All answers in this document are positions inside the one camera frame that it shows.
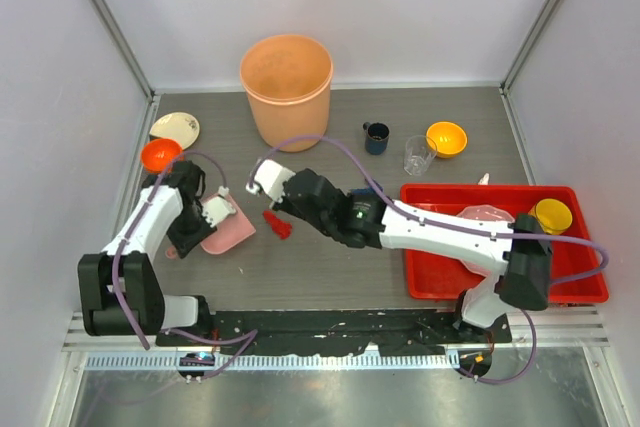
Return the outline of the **blue paper scrap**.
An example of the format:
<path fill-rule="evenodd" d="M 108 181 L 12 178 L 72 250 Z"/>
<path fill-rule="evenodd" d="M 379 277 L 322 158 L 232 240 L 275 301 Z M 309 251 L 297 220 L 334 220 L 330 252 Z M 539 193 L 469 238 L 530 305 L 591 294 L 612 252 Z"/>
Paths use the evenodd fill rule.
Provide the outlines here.
<path fill-rule="evenodd" d="M 367 195 L 367 194 L 378 195 L 378 192 L 371 187 L 352 189 L 349 191 L 349 193 L 353 195 Z"/>

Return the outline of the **orange bowl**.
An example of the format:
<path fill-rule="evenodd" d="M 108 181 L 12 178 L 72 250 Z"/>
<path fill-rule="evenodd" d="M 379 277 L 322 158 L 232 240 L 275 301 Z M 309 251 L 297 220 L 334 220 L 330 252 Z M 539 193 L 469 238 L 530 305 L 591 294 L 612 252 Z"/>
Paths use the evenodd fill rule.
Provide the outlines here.
<path fill-rule="evenodd" d="M 172 139 L 158 138 L 148 142 L 140 153 L 143 168 L 150 173 L 160 173 L 183 152 L 179 143 Z"/>

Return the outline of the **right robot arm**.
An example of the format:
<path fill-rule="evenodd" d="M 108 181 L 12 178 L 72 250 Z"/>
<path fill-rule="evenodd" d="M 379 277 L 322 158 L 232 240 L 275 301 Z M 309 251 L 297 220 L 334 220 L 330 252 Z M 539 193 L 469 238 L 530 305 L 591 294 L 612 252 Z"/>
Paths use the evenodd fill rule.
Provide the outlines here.
<path fill-rule="evenodd" d="M 421 251 L 478 268 L 482 281 L 460 294 L 451 318 L 462 341 L 477 340 L 514 309 L 549 305 L 552 248 L 528 215 L 509 223 L 438 214 L 377 195 L 345 194 L 310 169 L 275 166 L 256 181 L 274 210 L 347 247 Z"/>

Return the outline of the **red paper scrap front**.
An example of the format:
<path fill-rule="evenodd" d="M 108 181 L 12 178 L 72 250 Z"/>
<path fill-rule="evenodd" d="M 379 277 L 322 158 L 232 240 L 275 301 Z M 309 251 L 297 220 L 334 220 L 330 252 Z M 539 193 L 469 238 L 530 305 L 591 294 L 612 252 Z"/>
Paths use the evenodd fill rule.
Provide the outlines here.
<path fill-rule="evenodd" d="M 292 225 L 286 221 L 281 220 L 271 210 L 265 210 L 263 212 L 263 218 L 266 223 L 272 229 L 272 231 L 281 239 L 285 240 L 290 237 L 292 233 Z"/>

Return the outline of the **pink dustpan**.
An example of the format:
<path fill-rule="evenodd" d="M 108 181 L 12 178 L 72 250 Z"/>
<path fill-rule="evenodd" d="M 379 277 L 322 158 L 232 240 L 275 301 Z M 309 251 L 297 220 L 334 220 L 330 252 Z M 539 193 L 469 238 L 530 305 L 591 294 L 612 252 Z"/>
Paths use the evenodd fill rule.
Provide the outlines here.
<path fill-rule="evenodd" d="M 203 204 L 207 199 L 216 195 L 221 196 L 219 194 L 214 194 L 208 198 L 197 199 L 196 201 L 200 201 L 201 204 Z M 225 221 L 220 223 L 216 227 L 217 230 L 198 245 L 206 253 L 211 255 L 220 255 L 227 252 L 241 242 L 247 240 L 256 232 L 255 227 L 251 224 L 233 197 L 230 194 L 226 194 L 223 197 L 234 205 L 236 208 L 236 214 L 228 217 Z M 172 244 L 171 247 L 167 249 L 166 256 L 168 258 L 179 258 Z"/>

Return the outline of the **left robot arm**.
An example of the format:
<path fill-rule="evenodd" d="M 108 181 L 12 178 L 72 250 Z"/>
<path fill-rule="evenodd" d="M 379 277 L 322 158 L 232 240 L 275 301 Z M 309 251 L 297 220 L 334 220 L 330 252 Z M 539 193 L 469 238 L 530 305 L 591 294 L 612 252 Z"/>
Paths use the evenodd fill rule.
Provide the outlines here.
<path fill-rule="evenodd" d="M 151 174 L 117 236 L 78 263 L 84 329 L 91 336 L 148 335 L 166 328 L 169 306 L 152 262 L 164 238 L 180 258 L 216 231 L 201 203 L 205 172 L 179 161 L 164 178 Z"/>

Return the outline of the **cream plate with black patch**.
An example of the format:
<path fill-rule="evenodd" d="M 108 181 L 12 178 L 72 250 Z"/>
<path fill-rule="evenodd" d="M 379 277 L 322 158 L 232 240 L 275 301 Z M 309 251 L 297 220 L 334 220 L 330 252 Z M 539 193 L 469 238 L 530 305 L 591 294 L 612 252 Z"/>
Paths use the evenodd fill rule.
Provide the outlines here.
<path fill-rule="evenodd" d="M 160 117 L 151 126 L 149 136 L 177 142 L 183 150 L 191 147 L 200 135 L 200 123 L 186 112 L 172 112 Z"/>

